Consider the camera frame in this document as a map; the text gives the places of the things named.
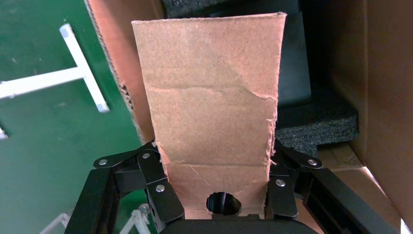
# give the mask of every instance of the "green surface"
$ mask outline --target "green surface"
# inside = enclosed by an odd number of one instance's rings
[[[75,205],[96,158],[140,146],[82,0],[0,1],[0,80],[74,67],[65,23],[111,111],[98,112],[82,80],[0,100],[10,137],[0,141],[1,234],[38,233]]]

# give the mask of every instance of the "cardboard box flap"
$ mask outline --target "cardboard box flap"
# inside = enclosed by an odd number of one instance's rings
[[[157,145],[184,207],[263,214],[284,13],[132,22]]]
[[[131,111],[142,143],[154,138],[132,20],[163,17],[160,0],[85,0],[114,80]]]

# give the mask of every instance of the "brown cardboard wall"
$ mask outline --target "brown cardboard wall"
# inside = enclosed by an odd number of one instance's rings
[[[364,161],[413,229],[413,1],[368,0]]]
[[[331,82],[358,109],[359,136],[352,148],[367,150],[367,1],[303,1],[308,63],[315,78]]]
[[[413,228],[413,1],[312,1],[306,7],[307,45],[320,51],[313,61],[317,75],[331,79],[358,109],[360,134],[351,145]]]
[[[131,22],[163,18],[159,0],[85,0],[113,77],[131,109],[141,140],[154,138]]]

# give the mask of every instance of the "black metal linkage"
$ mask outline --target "black metal linkage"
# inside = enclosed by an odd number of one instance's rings
[[[167,225],[185,219],[184,207],[166,179],[148,185],[146,194],[158,233]]]
[[[326,234],[396,234],[329,169],[311,170],[303,205]]]
[[[65,234],[112,233],[119,200],[112,168],[91,170]]]
[[[271,157],[270,181],[268,182],[266,217],[295,218],[298,214],[294,196],[294,183],[290,179],[289,172],[284,162],[283,152],[276,149]]]

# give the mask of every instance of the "black foam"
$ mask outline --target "black foam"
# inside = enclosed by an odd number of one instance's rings
[[[163,0],[168,18],[196,17],[215,11],[216,6],[244,0]]]
[[[278,110],[275,133],[284,146],[317,157],[317,145],[357,136],[357,110],[330,88],[313,87],[310,104]]]

